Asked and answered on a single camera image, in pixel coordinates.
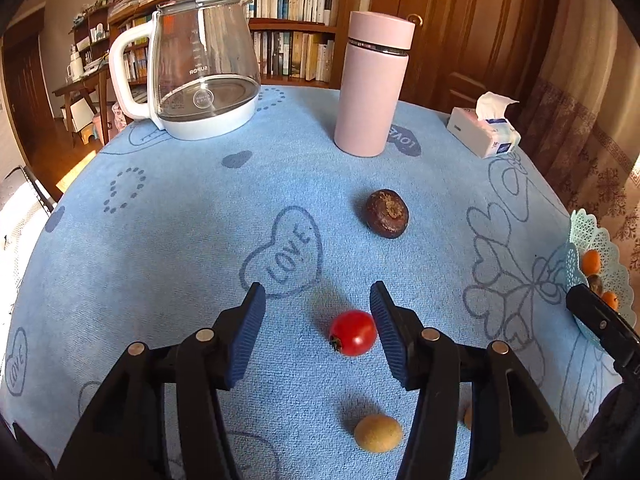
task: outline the kettle handle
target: kettle handle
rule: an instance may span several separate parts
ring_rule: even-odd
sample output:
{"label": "kettle handle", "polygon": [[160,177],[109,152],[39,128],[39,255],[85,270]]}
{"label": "kettle handle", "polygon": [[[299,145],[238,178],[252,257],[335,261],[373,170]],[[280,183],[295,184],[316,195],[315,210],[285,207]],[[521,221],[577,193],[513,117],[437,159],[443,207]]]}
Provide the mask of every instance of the kettle handle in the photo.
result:
{"label": "kettle handle", "polygon": [[[120,108],[125,115],[132,119],[151,118],[151,104],[150,96],[147,96],[147,102],[143,104],[133,100],[131,88],[129,88],[129,81],[127,80],[127,72],[124,68],[124,49],[134,40],[151,38],[155,28],[156,20],[151,20],[150,22],[125,30],[113,41],[109,50],[109,70],[111,72],[113,90],[116,92]],[[147,61],[147,66],[151,67],[150,59]]]}

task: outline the door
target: door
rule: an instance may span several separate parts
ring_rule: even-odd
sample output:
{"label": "door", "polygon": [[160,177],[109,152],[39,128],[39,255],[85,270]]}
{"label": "door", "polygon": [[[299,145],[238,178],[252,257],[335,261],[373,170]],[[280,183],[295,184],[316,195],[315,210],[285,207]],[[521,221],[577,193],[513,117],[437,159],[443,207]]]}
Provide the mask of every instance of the door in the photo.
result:
{"label": "door", "polygon": [[27,158],[37,145],[55,136],[47,91],[42,78],[38,36],[2,50],[4,84],[15,129]]}
{"label": "door", "polygon": [[372,0],[371,10],[416,25],[400,98],[451,112],[486,91],[528,97],[558,0]]}

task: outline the gold door handle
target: gold door handle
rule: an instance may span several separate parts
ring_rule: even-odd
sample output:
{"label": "gold door handle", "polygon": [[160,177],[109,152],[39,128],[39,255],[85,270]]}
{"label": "gold door handle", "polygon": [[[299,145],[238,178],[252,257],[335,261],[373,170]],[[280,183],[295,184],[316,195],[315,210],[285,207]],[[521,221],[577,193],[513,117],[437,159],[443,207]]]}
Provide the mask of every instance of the gold door handle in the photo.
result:
{"label": "gold door handle", "polygon": [[420,14],[414,14],[413,12],[406,17],[408,22],[412,22],[416,27],[422,26],[422,16]]}

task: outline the patterned curtain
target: patterned curtain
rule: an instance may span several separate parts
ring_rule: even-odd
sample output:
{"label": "patterned curtain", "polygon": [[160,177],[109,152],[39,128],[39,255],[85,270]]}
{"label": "patterned curtain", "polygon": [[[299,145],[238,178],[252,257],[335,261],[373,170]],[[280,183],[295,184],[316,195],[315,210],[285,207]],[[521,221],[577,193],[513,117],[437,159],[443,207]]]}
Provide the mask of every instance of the patterned curtain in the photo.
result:
{"label": "patterned curtain", "polygon": [[608,229],[640,314],[640,47],[610,0],[560,0],[516,126],[567,210]]}

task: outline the table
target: table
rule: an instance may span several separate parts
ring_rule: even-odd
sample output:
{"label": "table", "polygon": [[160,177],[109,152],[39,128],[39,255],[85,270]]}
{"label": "table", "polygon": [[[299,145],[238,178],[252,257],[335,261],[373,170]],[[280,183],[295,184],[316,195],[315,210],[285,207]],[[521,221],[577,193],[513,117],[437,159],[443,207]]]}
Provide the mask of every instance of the table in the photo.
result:
{"label": "table", "polygon": [[[263,86],[259,99],[249,123],[213,139],[130,124],[76,178],[15,303],[6,367],[16,372],[0,388],[7,420],[57,462],[129,343],[180,342],[260,281],[268,300],[254,354],[244,380],[220,395],[245,478],[394,478],[417,392],[391,377],[379,341],[349,359],[326,339],[334,316],[368,310],[369,287],[383,280],[397,304],[456,342],[508,341],[575,445],[620,378],[564,308],[570,221],[527,156],[481,160],[442,115],[399,103],[384,153],[356,158],[332,142],[337,91]],[[410,210],[396,240],[359,218],[381,188]],[[276,258],[283,247],[292,263]],[[468,384],[461,398],[462,417]],[[354,443],[350,431],[373,412],[401,423],[396,450],[372,455]],[[469,436],[460,425],[453,478],[465,474]]]}
{"label": "table", "polygon": [[[63,95],[65,97],[65,111],[68,118],[71,117],[71,92],[80,92],[91,111],[97,114],[94,103],[91,101],[89,94],[97,88],[98,103],[100,105],[100,124],[102,125],[102,137],[104,144],[109,142],[109,127],[107,126],[107,78],[110,76],[109,64],[105,64],[95,72],[74,81],[65,86],[61,86],[53,91],[56,97]],[[75,145],[73,120],[67,120],[66,129],[71,134],[72,145]]]}

